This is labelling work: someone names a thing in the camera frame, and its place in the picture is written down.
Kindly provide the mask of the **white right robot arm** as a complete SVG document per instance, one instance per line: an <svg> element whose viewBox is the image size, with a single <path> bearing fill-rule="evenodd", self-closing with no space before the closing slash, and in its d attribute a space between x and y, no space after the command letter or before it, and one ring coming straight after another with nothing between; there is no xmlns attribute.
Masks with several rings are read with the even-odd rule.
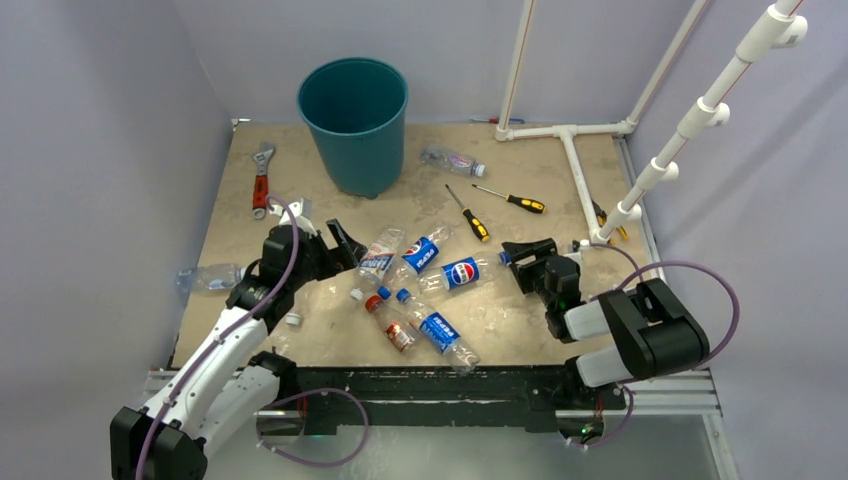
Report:
<svg viewBox="0 0 848 480"><path fill-rule="evenodd" d="M531 400L544 406L598 407L604 390L627 380L647 380L705 360L706 333L661 279L630 290L582 297L578 252L562 255L551 239L502 245L519 289L545 308L552 336L564 344L608 335L611 344L565 362L555 383L532 385Z"/></svg>

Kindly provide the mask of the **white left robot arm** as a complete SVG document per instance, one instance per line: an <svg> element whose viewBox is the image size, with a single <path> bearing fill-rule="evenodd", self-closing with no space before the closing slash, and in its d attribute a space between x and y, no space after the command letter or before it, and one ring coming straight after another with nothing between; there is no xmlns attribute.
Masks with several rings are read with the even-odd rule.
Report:
<svg viewBox="0 0 848 480"><path fill-rule="evenodd" d="M138 408L124 407L109 427L115 479L201 479L209 460L256 411L304 412L307 392L294 361L258 352L294 305L298 290L358 266L366 246L327 221L330 248L306 220L273 227L212 331L177 374Z"/></svg>

